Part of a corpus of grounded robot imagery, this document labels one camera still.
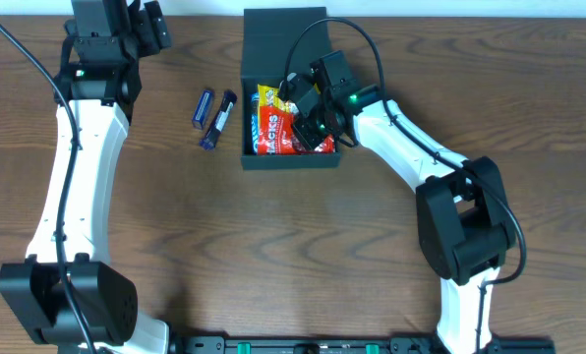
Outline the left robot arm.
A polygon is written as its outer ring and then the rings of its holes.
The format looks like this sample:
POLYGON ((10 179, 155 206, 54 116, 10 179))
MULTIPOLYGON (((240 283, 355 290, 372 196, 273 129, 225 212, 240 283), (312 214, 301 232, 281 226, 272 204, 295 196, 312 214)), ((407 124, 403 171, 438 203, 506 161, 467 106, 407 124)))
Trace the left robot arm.
POLYGON ((146 315, 113 269, 108 216, 115 171, 142 88, 141 59, 171 37, 155 1, 76 1, 49 80, 58 137, 41 220, 0 293, 38 345, 62 353, 170 353, 167 323, 146 315))

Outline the yellow Hacks candy bag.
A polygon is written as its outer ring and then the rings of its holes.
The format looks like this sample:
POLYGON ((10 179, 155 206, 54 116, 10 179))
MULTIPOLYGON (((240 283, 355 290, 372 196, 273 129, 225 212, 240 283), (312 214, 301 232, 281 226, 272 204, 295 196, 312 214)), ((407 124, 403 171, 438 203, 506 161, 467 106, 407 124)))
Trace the yellow Hacks candy bag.
POLYGON ((272 106, 286 113, 298 114, 297 106, 291 101, 282 100, 278 93, 278 88, 258 85, 259 107, 272 106))

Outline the red Hacks candy bag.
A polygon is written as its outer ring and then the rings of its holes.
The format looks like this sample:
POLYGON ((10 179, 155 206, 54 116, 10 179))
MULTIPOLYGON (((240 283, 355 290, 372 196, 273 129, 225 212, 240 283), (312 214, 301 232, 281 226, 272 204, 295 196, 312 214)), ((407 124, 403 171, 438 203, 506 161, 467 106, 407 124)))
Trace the red Hacks candy bag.
POLYGON ((257 155, 300 155, 334 153, 335 144, 328 136, 313 150, 305 149, 292 130, 295 116, 275 106, 258 108, 258 144, 257 155))

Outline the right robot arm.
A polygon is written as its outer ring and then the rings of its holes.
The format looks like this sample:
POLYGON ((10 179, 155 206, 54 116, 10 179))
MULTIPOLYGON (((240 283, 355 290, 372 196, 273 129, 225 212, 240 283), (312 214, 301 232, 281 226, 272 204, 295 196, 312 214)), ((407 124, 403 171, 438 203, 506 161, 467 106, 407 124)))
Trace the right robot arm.
POLYGON ((413 124, 383 86, 361 87, 350 75, 286 76, 280 98, 293 103, 304 148, 328 137, 350 138, 383 159, 416 198, 418 240, 440 278, 440 317, 422 348, 441 353, 494 353, 492 292, 526 265, 525 235, 508 205, 497 165, 470 160, 413 124))

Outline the blue Oreo cookie pack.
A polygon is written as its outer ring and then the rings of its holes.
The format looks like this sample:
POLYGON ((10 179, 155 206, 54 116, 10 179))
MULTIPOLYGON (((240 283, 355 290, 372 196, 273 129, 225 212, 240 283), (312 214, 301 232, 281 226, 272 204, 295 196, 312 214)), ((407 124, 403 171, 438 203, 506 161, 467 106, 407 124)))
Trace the blue Oreo cookie pack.
POLYGON ((260 95, 255 92, 251 96, 251 136, 253 153, 258 153, 259 138, 260 138, 260 123, 259 123, 259 103, 260 95))

